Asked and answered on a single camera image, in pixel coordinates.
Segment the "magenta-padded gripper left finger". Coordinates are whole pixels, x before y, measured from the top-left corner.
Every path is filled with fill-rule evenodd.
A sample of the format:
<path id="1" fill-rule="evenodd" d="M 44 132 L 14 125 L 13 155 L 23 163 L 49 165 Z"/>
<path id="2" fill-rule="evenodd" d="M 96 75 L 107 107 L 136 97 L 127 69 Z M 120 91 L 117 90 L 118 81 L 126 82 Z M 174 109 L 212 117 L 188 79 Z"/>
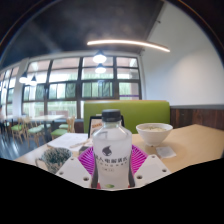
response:
<path id="1" fill-rule="evenodd" d="M 69 158 L 56 175 L 84 188 L 96 188 L 97 173 L 93 148 L 87 148 L 78 157 Z"/>

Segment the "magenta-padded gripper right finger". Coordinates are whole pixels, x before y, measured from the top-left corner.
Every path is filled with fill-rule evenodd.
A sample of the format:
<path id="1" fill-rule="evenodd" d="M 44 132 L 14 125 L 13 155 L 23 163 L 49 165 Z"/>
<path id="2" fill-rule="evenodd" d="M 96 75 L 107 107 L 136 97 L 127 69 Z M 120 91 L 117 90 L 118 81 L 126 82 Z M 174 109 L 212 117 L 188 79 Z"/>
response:
<path id="1" fill-rule="evenodd" d="M 131 188 L 143 187 L 170 174 L 157 155 L 148 155 L 137 146 L 132 146 L 129 171 Z"/>

